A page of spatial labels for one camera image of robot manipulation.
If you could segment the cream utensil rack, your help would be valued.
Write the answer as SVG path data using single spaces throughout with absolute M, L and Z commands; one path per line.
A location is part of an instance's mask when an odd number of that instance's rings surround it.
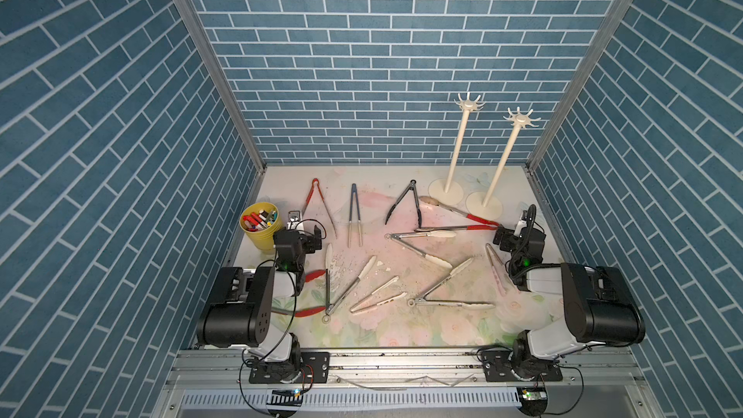
M 458 166 L 470 115 L 473 112 L 481 110 L 485 104 L 482 100 L 482 95 L 472 99 L 469 93 L 466 94 L 465 98 L 461 94 L 458 94 L 457 107 L 462 112 L 462 118 L 458 127 L 447 176 L 444 179 L 435 180 L 429 185 L 429 196 L 445 205 L 457 205 L 464 198 L 464 189 L 454 180 L 455 171 Z
M 516 108 L 516 110 L 509 108 L 505 120 L 512 124 L 512 131 L 500 156 L 493 178 L 491 178 L 490 185 L 487 191 L 472 193 L 466 199 L 466 208 L 471 215 L 489 221 L 495 221 L 503 212 L 502 201 L 495 196 L 495 189 L 516 145 L 520 132 L 524 128 L 535 128 L 536 122 L 541 121 L 541 118 L 534 117 L 533 110 L 522 111 L 521 108 Z

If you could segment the blue cream tongs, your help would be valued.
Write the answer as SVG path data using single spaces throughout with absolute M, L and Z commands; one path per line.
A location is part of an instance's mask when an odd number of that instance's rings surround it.
M 361 208 L 358 188 L 355 183 L 351 184 L 349 213 L 348 213 L 348 247 L 351 246 L 352 235 L 356 233 L 360 247 L 364 245 L 363 224 L 361 220 Z

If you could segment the markers in cup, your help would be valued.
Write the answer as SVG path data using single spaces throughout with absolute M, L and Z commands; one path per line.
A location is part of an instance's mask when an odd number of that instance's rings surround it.
M 245 214 L 241 217 L 241 224 L 243 224 L 247 232 L 258 232 L 268 230 L 278 219 L 278 212 L 268 212 L 266 210 L 259 210 L 259 212 L 252 212 Z

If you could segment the steel tongs cream tips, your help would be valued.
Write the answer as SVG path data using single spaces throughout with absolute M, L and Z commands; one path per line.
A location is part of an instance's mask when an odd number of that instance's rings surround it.
M 433 263 L 445 269 L 452 269 L 453 266 L 450 262 L 448 262 L 445 259 L 442 259 L 441 257 L 437 257 L 436 255 L 432 255 L 428 253 L 427 251 L 419 249 L 418 247 L 409 243 L 409 240 L 413 238 L 422 238 L 422 237 L 450 239 L 450 238 L 455 238 L 456 236 L 457 234 L 453 230 L 429 230 L 429 231 L 421 231 L 421 232 L 416 231 L 416 232 L 410 232 L 410 233 L 388 233 L 385 235 L 385 238 L 387 240 L 393 241 L 401 245 L 402 247 L 408 249 L 408 251 L 415 253 L 415 255 L 419 255 L 419 257 L 422 257 L 422 259 L 425 259 L 429 261 L 430 263 Z

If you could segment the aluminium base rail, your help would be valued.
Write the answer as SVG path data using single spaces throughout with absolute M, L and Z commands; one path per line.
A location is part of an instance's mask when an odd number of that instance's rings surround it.
M 659 404 L 626 349 L 559 362 L 560 379 L 517 381 L 474 348 L 309 350 L 307 379 L 251 384 L 237 350 L 182 350 L 156 417 L 658 417 Z

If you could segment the steel tongs cream ends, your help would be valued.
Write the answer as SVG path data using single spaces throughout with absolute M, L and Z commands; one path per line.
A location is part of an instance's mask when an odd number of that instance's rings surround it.
M 469 257 L 451 269 L 445 277 L 433 284 L 430 288 L 408 299 L 408 307 L 447 307 L 467 310 L 493 309 L 495 307 L 493 302 L 462 298 L 454 292 L 456 288 L 452 286 L 452 280 L 455 280 L 462 272 L 466 271 L 472 265 L 473 261 L 474 258 Z

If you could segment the steel tongs white tips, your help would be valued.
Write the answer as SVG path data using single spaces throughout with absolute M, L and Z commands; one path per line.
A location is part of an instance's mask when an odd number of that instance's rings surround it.
M 346 300 L 350 295 L 350 292 L 359 286 L 375 263 L 377 263 L 377 257 L 372 255 L 353 282 L 339 296 L 337 296 L 335 300 L 329 300 L 328 307 L 325 309 L 324 316 L 321 319 L 323 324 L 330 323 L 334 311 L 342 304 L 342 302 L 344 302 L 344 300 Z

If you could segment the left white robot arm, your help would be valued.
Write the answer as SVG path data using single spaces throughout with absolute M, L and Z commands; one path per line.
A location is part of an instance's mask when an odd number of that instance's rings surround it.
M 322 248 L 323 231 L 282 228 L 274 236 L 274 259 L 256 269 L 219 271 L 197 322 L 197 343 L 211 348 L 240 348 L 241 366 L 251 384 L 310 382 L 317 358 L 305 359 L 288 327 L 272 324 L 279 310 L 275 297 L 292 299 L 289 319 L 299 317 L 298 298 L 307 281 L 306 257 Z

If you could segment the small white tongs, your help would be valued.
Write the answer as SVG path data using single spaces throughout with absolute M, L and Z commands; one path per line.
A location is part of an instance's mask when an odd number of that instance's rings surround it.
M 385 290 L 388 290 L 388 288 L 390 288 L 391 286 L 396 286 L 399 280 L 400 280 L 400 277 L 395 276 L 391 278 L 390 280 L 388 280 L 386 283 L 382 284 L 381 286 L 373 290 L 366 298 L 362 299 L 356 305 L 351 307 L 349 309 L 350 313 L 352 315 L 361 315 L 363 313 L 369 313 L 382 306 L 385 306 L 387 304 L 390 304 L 392 302 L 395 302 L 397 300 L 400 300 L 406 297 L 407 293 L 405 291 L 402 291 L 395 295 L 391 295 L 385 299 L 381 299 L 379 296 L 381 292 L 385 292 Z

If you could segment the yellow cup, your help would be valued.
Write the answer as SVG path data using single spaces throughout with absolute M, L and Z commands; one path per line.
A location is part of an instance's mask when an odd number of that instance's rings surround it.
M 241 224 L 241 217 L 245 214 L 250 214 L 252 212 L 259 212 L 259 210 L 266 210 L 268 212 L 277 211 L 278 212 L 278 219 L 276 220 L 276 223 L 271 226 L 271 228 L 268 228 L 268 230 L 258 231 L 258 232 L 247 232 L 245 230 L 243 224 Z M 274 251 L 274 234 L 280 230 L 284 226 L 284 222 L 282 221 L 281 215 L 279 213 L 278 207 L 270 202 L 257 202 L 251 206 L 249 206 L 247 209 L 245 209 L 239 217 L 239 224 L 240 228 L 242 228 L 243 232 L 247 235 L 247 238 L 249 238 L 253 245 L 263 253 L 270 253 Z

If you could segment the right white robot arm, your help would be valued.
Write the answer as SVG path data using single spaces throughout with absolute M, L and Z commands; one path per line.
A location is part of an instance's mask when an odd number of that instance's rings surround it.
M 504 269 L 521 292 L 555 295 L 563 315 L 545 327 L 518 334 L 508 364 L 516 377 L 537 379 L 568 354 L 596 346 L 624 348 L 640 343 L 645 323 L 621 271 L 607 266 L 545 263 L 546 234 L 524 226 L 501 226 L 493 243 L 510 255 Z

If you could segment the red tipped steel tongs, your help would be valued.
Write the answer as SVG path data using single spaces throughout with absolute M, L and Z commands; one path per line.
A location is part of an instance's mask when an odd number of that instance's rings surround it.
M 315 280 L 319 280 L 321 278 L 325 278 L 325 280 L 328 280 L 328 274 L 326 270 L 315 270 L 310 273 L 308 273 L 304 277 L 304 282 L 309 283 L 313 282 Z M 329 295 L 326 294 L 324 296 L 324 299 L 322 301 L 322 304 L 317 307 L 311 307 L 311 308 L 304 308 L 304 309 L 297 309 L 295 311 L 289 310 L 289 309 L 283 309 L 274 306 L 272 308 L 272 313 L 277 315 L 294 315 L 294 317 L 299 317 L 300 319 L 303 319 L 303 317 L 311 317 L 312 315 L 318 315 L 320 313 L 324 313 L 326 308 L 329 306 Z

